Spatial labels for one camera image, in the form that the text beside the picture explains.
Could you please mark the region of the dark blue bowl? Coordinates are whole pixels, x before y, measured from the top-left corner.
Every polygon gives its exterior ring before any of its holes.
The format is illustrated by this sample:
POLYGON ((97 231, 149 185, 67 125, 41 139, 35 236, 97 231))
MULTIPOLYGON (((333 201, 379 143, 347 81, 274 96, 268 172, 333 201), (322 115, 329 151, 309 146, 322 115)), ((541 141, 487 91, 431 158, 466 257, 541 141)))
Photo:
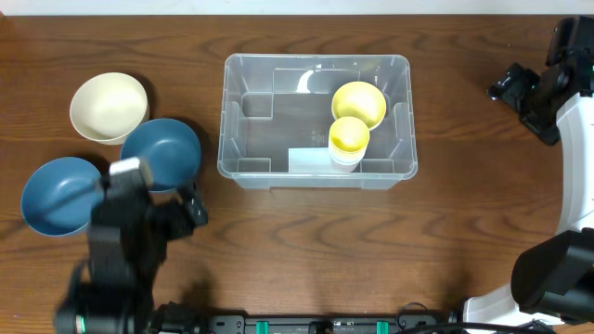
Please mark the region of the dark blue bowl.
POLYGON ((23 188, 20 209, 24 222, 50 237, 83 231, 91 211, 103 200, 101 174, 90 161, 77 157, 52 160, 40 167, 23 188))
POLYGON ((194 130, 175 119, 156 119, 138 126, 123 143, 120 159, 138 157, 152 173, 151 192, 171 192, 200 170, 202 150, 194 130))

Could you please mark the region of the cream large bowl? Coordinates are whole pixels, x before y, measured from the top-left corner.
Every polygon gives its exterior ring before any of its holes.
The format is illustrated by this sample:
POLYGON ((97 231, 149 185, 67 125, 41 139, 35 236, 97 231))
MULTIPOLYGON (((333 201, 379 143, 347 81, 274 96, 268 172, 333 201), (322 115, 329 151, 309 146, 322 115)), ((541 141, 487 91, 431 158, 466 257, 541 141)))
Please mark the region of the cream large bowl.
POLYGON ((71 125, 82 137, 115 146, 149 119, 144 86, 120 72, 99 74, 85 82, 70 105, 71 125))

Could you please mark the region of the pink cup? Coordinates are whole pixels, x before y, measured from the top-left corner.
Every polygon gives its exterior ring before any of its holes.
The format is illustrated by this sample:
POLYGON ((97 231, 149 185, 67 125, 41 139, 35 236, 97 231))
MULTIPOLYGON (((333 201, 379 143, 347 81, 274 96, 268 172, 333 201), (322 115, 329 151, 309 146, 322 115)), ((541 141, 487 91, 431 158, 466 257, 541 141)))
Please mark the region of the pink cup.
POLYGON ((358 170, 360 161, 342 163, 341 161, 331 161, 332 168, 338 173, 355 173, 358 170))

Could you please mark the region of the yellow cup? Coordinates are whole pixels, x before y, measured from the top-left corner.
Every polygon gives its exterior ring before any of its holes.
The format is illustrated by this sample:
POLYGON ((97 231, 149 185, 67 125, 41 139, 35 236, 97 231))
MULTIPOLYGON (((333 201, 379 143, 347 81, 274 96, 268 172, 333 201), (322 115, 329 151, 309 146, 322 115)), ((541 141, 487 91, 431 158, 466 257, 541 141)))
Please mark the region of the yellow cup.
POLYGON ((369 139, 368 126, 356 117, 341 117, 329 129, 329 146, 341 153, 360 153, 367 148, 369 139))

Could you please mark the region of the yellow small bowl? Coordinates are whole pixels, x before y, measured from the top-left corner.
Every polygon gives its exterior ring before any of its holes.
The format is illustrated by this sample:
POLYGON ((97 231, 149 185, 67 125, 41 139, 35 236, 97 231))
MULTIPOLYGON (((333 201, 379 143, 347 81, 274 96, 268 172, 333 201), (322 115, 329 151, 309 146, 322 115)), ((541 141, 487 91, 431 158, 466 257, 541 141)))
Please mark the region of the yellow small bowl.
POLYGON ((331 113, 335 120, 341 117, 355 117, 370 131, 381 124, 386 112, 386 97, 371 83, 346 83, 335 92, 331 100, 331 113))

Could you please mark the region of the cream white cup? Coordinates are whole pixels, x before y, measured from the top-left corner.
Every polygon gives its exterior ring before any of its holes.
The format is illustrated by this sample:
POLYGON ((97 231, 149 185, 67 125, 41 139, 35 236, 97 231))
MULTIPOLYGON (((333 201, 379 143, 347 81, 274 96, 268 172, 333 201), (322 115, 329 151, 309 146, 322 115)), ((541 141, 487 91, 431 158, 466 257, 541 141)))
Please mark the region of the cream white cup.
POLYGON ((342 151, 337 148, 329 148, 330 158, 343 166, 356 166, 364 158, 366 151, 364 149, 356 152, 342 151))

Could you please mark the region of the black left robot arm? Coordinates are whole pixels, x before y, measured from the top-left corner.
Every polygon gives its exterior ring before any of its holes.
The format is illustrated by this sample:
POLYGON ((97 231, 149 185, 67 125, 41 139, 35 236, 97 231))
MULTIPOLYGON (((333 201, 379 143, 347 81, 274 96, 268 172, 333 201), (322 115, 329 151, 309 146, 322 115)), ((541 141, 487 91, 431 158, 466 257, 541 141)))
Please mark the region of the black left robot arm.
POLYGON ((155 306, 153 286, 169 242, 208 223, 195 183, 153 202, 145 186, 110 186, 92 210, 89 258, 71 275, 54 317, 58 333, 198 333, 200 316, 174 302, 155 306))

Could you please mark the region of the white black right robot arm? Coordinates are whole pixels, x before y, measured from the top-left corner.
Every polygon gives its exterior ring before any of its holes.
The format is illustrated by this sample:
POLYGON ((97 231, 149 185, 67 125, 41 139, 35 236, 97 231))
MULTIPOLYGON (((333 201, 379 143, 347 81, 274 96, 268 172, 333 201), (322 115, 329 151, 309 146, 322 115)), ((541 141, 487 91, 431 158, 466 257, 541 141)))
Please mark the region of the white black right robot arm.
POLYGON ((510 283, 465 301, 462 320, 490 331, 593 320, 593 19, 558 22, 546 70, 514 63, 487 94, 544 144, 562 145, 562 213, 554 237, 523 252, 510 283))

